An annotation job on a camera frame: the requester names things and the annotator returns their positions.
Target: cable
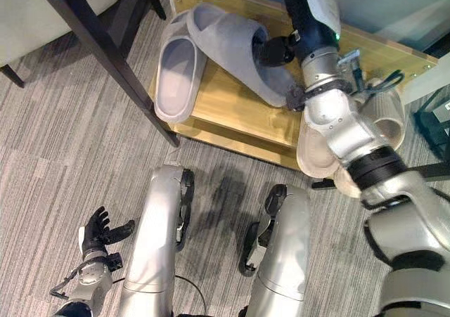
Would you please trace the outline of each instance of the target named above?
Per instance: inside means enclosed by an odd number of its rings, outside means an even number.
[[[203,314],[206,315],[206,301],[205,301],[205,298],[203,297],[202,291],[198,288],[198,286],[183,276],[175,275],[175,278],[179,278],[180,280],[185,280],[187,283],[191,284],[198,291],[198,293],[200,294],[200,297],[202,298]]]
[[[389,91],[390,89],[393,89],[398,84],[400,84],[403,79],[405,78],[405,74],[401,70],[395,70],[393,73],[391,73],[385,80],[383,80],[381,83],[379,83],[376,86],[369,85],[367,89],[363,90],[362,93],[365,93],[368,95],[366,101],[364,104],[359,108],[359,112],[361,112],[368,104],[369,101],[372,100],[373,97],[375,97],[378,93],[383,93],[386,91]]]
[[[119,282],[122,282],[124,279],[125,279],[125,277],[122,277],[122,278],[119,278],[118,280],[114,280],[112,283],[113,284],[119,283]]]
[[[440,196],[441,198],[447,200],[447,202],[450,202],[450,195],[444,193],[443,191],[441,191],[439,189],[433,188],[433,187],[431,187],[431,189],[433,189],[433,192],[435,192],[435,194],[437,196]]]
[[[183,276],[179,276],[179,275],[175,275],[175,278],[179,278],[180,280],[185,280],[187,283],[191,284],[200,294],[200,297],[202,299],[202,303],[203,303],[203,314],[206,315],[206,301],[205,301],[205,297],[203,296],[202,291],[199,289],[199,287],[197,285],[195,285],[191,280],[188,280],[187,278],[183,277]],[[125,279],[125,277],[119,278],[118,280],[113,281],[112,283],[118,283],[118,282],[122,282]]]

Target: robotic hand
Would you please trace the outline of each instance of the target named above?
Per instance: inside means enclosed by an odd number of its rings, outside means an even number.
[[[285,0],[285,4],[294,31],[289,37],[254,44],[255,57],[268,66],[298,59],[305,88],[288,96],[288,106],[304,111],[307,124],[326,138],[329,148],[361,189],[363,206],[377,210],[366,221],[364,232],[375,256],[392,267],[383,283],[378,316],[450,316],[449,197],[426,186],[418,172],[408,171],[378,128],[358,113],[349,96],[352,85],[339,70],[340,26],[333,0]],[[355,56],[345,58],[349,59],[357,86],[364,89],[358,60]],[[377,93],[386,89],[379,86]],[[290,295],[292,292],[286,294],[292,287],[290,272],[283,276],[276,269],[301,262],[289,258],[277,258],[276,264],[270,261],[274,250],[278,250],[278,255],[287,253],[276,246],[281,243],[276,236],[282,231],[282,223],[277,233],[271,232],[270,222],[281,210],[272,219],[264,219],[263,215],[259,226],[250,227],[248,232],[250,243],[246,245],[241,271],[251,274],[261,265],[247,317],[300,315],[299,297]],[[267,231],[268,244],[267,237],[262,238]],[[269,278],[262,289],[260,279],[268,273],[268,266],[278,277]],[[286,303],[280,304],[281,298],[286,297],[291,298],[291,303],[297,300],[293,308],[284,309]]]
[[[54,317],[95,317],[103,307],[106,293],[113,285],[111,273],[123,267],[119,253],[108,254],[106,245],[124,240],[134,230],[134,221],[110,230],[105,207],[91,216],[86,226],[79,229],[79,246],[83,262],[64,281],[50,291],[50,295],[66,299],[67,303]],[[59,293],[76,275],[78,285],[68,297]]]

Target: silver robot leg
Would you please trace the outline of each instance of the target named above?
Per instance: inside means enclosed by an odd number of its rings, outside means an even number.
[[[153,172],[118,316],[170,317],[175,252],[184,243],[193,195],[193,174],[165,165]]]
[[[276,185],[267,198],[265,212],[272,222],[264,224],[271,229],[270,240],[253,283],[247,313],[241,316],[298,317],[302,313],[307,279],[309,198],[302,189]],[[257,267],[252,256],[264,250],[261,244],[264,232],[260,231],[252,251],[245,257],[247,268]]]

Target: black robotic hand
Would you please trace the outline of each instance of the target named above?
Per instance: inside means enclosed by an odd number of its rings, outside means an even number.
[[[124,240],[134,230],[134,221],[130,220],[123,226],[110,230],[108,224],[108,212],[102,206],[91,216],[89,222],[84,227],[84,236],[82,242],[83,259],[91,252],[106,252],[105,245],[112,245]]]

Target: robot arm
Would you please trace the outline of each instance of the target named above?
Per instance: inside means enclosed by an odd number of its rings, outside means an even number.
[[[108,212],[100,207],[88,224],[79,229],[83,262],[50,291],[51,295],[67,300],[54,317],[96,317],[100,314],[105,296],[113,285],[111,273],[122,268],[119,253],[108,254],[105,245],[127,238],[134,230],[132,220],[112,230],[108,228],[109,222]],[[60,293],[59,290],[76,275],[79,275],[78,283],[72,294],[68,297],[64,292]]]
[[[339,31],[333,14],[317,13],[333,6],[325,2],[285,0],[294,32],[283,41],[262,44],[259,59],[277,66],[295,55],[305,89],[288,96],[288,105],[303,110],[307,124],[326,138],[361,189],[364,207],[379,209],[364,227],[376,257],[392,267],[383,285],[379,316],[450,316],[450,205],[425,185],[418,172],[408,172],[378,128],[358,113],[349,96],[350,85],[338,70]],[[247,266],[252,257],[261,259],[255,250]],[[267,257],[266,253],[261,267]],[[258,304],[252,296],[248,311]]]

